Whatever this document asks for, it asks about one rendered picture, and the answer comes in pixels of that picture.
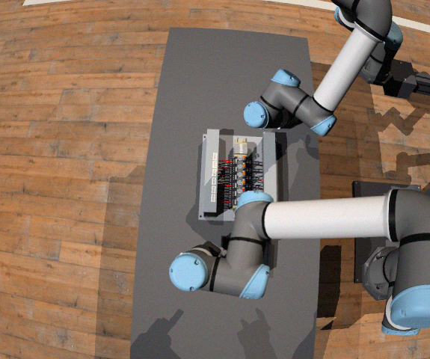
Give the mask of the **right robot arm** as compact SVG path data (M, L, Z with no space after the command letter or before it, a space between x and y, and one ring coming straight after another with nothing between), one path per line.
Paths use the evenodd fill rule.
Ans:
M360 71L374 80L389 76L392 60L403 41L402 30L392 20L390 0L331 1L337 5L335 20L351 31L351 35L312 98L299 88L299 78L280 69L257 102L245 107L247 125L258 129L277 128L283 121L285 108L324 137L336 123L334 111Z

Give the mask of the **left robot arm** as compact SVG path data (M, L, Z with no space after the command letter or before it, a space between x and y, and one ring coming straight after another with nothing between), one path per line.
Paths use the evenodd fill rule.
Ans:
M417 335L430 328L430 195L421 191L392 189L385 196L285 202L274 202L265 192L245 191L235 210L226 258L190 250L175 258L169 275L186 292L200 289L260 299L270 272L262 264L267 239L382 236L400 244L378 252L367 270L372 290L387 296L381 330Z

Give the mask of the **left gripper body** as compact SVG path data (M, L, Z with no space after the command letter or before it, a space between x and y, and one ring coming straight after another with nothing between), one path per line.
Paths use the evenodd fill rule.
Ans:
M221 252L221 249L211 242L205 242L203 245L197 245L190 250L200 250L205 252L207 255L214 257L217 257Z

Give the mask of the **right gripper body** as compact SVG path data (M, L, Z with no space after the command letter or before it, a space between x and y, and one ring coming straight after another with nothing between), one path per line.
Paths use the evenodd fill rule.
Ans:
M301 120L299 120L294 114L292 114L287 109L283 109L283 121L282 123L275 129L291 129L301 123L303 123Z

